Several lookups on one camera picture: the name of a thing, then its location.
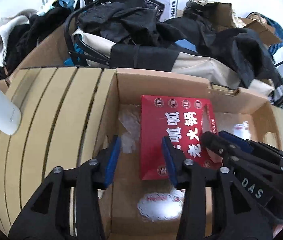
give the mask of white label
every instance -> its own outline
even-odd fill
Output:
[[[152,221],[176,219],[182,212],[183,193],[174,191],[173,194],[146,194],[139,200],[137,208],[142,216]]]

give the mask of blue fabric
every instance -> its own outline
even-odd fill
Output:
[[[74,4],[75,4],[74,0],[60,0],[59,4],[60,4],[61,7],[64,7],[63,2],[65,2],[67,4],[67,8],[71,9],[71,11],[74,10]]]
[[[260,14],[260,15],[267,20],[268,25],[275,28],[276,36],[278,36],[279,38],[281,38],[283,40],[283,28],[279,25],[279,23],[275,22],[272,19],[267,18],[266,16],[264,16],[262,14]],[[283,47],[283,42],[271,45],[269,47],[268,51],[270,52],[271,55],[274,55],[277,52],[277,50],[279,50],[281,47]]]
[[[198,52],[196,46],[187,40],[179,40],[179,41],[176,41],[175,44],[177,44],[178,46],[182,48],[189,49],[194,52]]]
[[[83,50],[78,47],[77,43],[74,44],[74,48],[75,48],[75,51],[76,51],[77,53],[83,54]],[[72,66],[74,66],[74,63],[73,63],[73,61],[72,61],[71,58],[68,58],[68,59],[65,60],[64,65],[65,65],[66,67],[72,67]]]

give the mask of red packaging box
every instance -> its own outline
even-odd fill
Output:
[[[162,138],[168,135],[175,148],[187,159],[202,167],[217,169],[199,138],[210,130],[217,134],[215,116],[208,99],[164,96],[141,96],[140,178],[167,179],[161,150]]]

